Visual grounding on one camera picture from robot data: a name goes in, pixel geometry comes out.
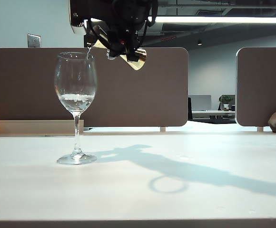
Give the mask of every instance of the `ceiling light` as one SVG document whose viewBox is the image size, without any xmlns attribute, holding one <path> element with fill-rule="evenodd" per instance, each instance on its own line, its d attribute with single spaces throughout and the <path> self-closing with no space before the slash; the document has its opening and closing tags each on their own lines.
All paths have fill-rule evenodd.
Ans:
<svg viewBox="0 0 276 228">
<path fill-rule="evenodd" d="M 99 19 L 94 19 L 94 18 L 91 18 L 90 20 L 93 21 L 93 22 L 99 22 L 99 21 L 101 21 Z"/>
<path fill-rule="evenodd" d="M 158 23 L 264 23 L 276 24 L 276 18 L 254 17 L 156 17 Z"/>
</svg>

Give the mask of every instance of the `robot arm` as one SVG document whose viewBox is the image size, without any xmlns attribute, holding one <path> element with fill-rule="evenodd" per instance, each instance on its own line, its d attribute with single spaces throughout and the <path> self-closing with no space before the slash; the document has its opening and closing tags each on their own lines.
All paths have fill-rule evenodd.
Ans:
<svg viewBox="0 0 276 228">
<path fill-rule="evenodd" d="M 152 21 L 148 20 L 152 9 Z M 70 25 L 74 33 L 89 36 L 109 49 L 109 59 L 126 55 L 127 61 L 137 62 L 137 49 L 142 45 L 147 27 L 155 23 L 158 0 L 69 0 Z M 91 19 L 106 23 L 106 29 L 93 26 Z M 142 37 L 138 30 L 144 28 Z"/>
</svg>

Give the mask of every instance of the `cubicle partition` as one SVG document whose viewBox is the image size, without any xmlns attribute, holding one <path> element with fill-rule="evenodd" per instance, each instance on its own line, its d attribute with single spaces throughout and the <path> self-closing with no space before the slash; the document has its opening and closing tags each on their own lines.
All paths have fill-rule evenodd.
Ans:
<svg viewBox="0 0 276 228">
<path fill-rule="evenodd" d="M 237 53 L 236 119 L 242 126 L 268 126 L 276 112 L 276 47 Z"/>
<path fill-rule="evenodd" d="M 139 71 L 121 58 L 96 57 L 98 90 L 82 114 L 85 127 L 181 126 L 187 121 L 188 53 L 146 48 Z M 85 48 L 0 48 L 0 120 L 72 119 L 54 90 L 56 56 Z"/>
</svg>

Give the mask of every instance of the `potted plant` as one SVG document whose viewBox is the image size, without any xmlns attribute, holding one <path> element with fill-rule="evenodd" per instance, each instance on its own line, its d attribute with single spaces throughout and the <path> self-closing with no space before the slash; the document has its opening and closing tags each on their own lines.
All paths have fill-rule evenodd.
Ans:
<svg viewBox="0 0 276 228">
<path fill-rule="evenodd" d="M 223 95 L 219 98 L 219 102 L 221 102 L 224 105 L 224 111 L 229 111 L 229 104 L 232 100 L 233 98 L 228 95 Z"/>
</svg>

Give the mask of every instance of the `water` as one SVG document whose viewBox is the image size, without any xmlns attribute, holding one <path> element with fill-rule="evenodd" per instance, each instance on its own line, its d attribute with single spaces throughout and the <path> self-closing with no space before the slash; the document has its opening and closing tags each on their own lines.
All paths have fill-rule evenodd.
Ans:
<svg viewBox="0 0 276 228">
<path fill-rule="evenodd" d="M 87 47 L 86 59 L 89 58 L 89 53 L 90 53 L 90 50 L 91 50 L 91 46 L 92 46 L 92 44 L 90 44 L 90 45 Z"/>
<path fill-rule="evenodd" d="M 59 97 L 64 107 L 71 113 L 83 113 L 94 100 L 94 95 L 63 94 Z"/>
</svg>

